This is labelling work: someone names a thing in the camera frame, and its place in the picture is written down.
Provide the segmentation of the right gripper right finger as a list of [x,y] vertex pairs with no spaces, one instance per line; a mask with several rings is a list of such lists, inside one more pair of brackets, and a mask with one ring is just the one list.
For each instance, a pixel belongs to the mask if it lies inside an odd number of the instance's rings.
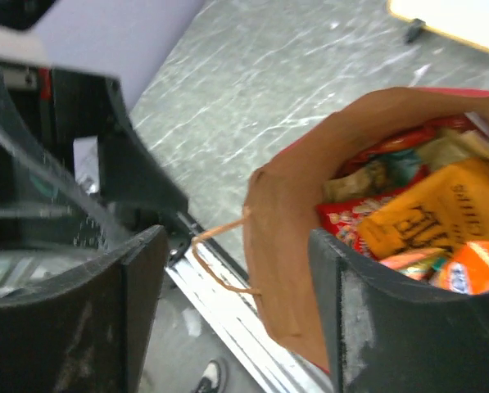
[[323,229],[308,255],[336,392],[489,392],[489,292],[407,278]]

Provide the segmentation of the orange kettle chips bag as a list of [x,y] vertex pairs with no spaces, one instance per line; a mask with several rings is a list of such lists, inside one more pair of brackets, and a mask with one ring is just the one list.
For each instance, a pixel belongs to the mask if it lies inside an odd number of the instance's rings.
[[357,230],[379,259],[429,247],[452,255],[466,242],[489,241],[489,161],[470,158],[439,169]]

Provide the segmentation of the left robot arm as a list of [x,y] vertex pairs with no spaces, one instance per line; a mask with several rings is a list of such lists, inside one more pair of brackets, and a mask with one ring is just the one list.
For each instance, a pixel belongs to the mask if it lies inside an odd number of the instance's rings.
[[0,1],[0,250],[110,249],[152,227],[188,248],[188,198],[130,113],[201,8]]

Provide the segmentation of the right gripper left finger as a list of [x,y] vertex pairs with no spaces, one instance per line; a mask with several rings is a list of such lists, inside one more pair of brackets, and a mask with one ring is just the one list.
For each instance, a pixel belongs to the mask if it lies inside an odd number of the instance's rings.
[[1,297],[0,392],[135,392],[167,258],[154,226]]

